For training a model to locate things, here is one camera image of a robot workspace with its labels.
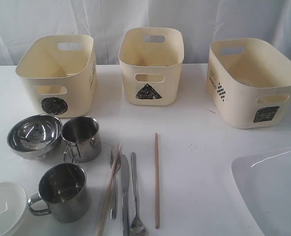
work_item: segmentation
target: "black circle label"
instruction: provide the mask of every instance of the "black circle label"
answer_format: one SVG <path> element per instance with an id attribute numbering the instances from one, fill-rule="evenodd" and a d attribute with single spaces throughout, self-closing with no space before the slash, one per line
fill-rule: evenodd
<path id="1" fill-rule="evenodd" d="M 68 105 L 60 98 L 47 97 L 42 100 L 42 109 L 50 115 L 61 115 L 68 110 Z"/>

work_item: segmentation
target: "white backdrop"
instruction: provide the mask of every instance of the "white backdrop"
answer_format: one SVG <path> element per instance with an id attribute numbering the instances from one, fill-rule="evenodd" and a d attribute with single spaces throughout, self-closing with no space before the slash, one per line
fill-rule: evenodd
<path id="1" fill-rule="evenodd" d="M 88 34 L 98 64 L 118 63 L 125 32 L 181 31 L 185 63 L 207 62 L 214 40 L 255 37 L 291 59 L 291 0 L 0 0 L 0 65 L 16 65 L 38 38 Z"/>

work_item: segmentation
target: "stainless steel cup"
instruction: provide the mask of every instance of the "stainless steel cup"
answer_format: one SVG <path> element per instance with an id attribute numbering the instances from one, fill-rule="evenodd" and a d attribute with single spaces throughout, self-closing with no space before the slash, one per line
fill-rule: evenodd
<path id="1" fill-rule="evenodd" d="M 99 124 L 91 117 L 76 117 L 63 125 L 61 136 L 67 147 L 63 161 L 69 153 L 71 163 L 88 162 L 101 152 L 101 140 L 98 133 Z"/>
<path id="2" fill-rule="evenodd" d="M 38 193 L 28 199 L 28 209 L 36 216 L 52 214 L 59 222 L 76 221 L 85 215 L 91 204 L 86 181 L 84 170 L 76 164 L 54 166 L 43 175 Z M 32 205 L 41 200 L 48 208 L 33 209 Z"/>

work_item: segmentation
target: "wooden chopstick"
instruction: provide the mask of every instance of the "wooden chopstick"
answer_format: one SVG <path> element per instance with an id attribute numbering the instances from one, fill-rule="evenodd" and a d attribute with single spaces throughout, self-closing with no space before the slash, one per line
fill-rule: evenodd
<path id="1" fill-rule="evenodd" d="M 102 208 L 102 213 L 101 213 L 101 218 L 99 225 L 97 227 L 97 236 L 102 236 L 104 232 L 104 226 L 105 226 L 105 221 L 106 221 L 106 215 L 107 215 L 107 209 L 110 204 L 110 195 L 111 195 L 111 190 L 112 190 L 112 184 L 115 176 L 115 170 L 116 170 L 116 163 L 117 163 L 117 157 L 119 154 L 119 144 L 117 144 L 116 149 L 115 149 L 115 157 L 114 157 L 114 162 L 112 165 L 112 173 L 111 173 L 111 178 L 108 182 L 108 186 L 106 189 L 106 194 L 104 197 L 104 203 L 103 203 L 103 208 Z"/>
<path id="2" fill-rule="evenodd" d="M 160 228 L 159 143 L 155 133 L 155 228 Z"/>

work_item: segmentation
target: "cream plastic basket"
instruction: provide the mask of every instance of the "cream plastic basket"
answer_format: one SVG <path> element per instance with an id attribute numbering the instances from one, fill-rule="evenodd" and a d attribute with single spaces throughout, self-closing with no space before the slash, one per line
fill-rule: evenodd
<path id="1" fill-rule="evenodd" d="M 151 42 L 153 36 L 163 42 Z M 184 59 L 179 31 L 170 28 L 136 28 L 123 40 L 119 62 L 126 99 L 136 105 L 169 105 L 176 99 Z"/>
<path id="2" fill-rule="evenodd" d="M 16 73 L 40 114 L 76 117 L 91 107 L 96 87 L 95 65 L 92 37 L 53 35 L 30 47 Z"/>
<path id="3" fill-rule="evenodd" d="M 260 39 L 213 42 L 206 90 L 231 126 L 275 125 L 291 102 L 291 61 Z"/>

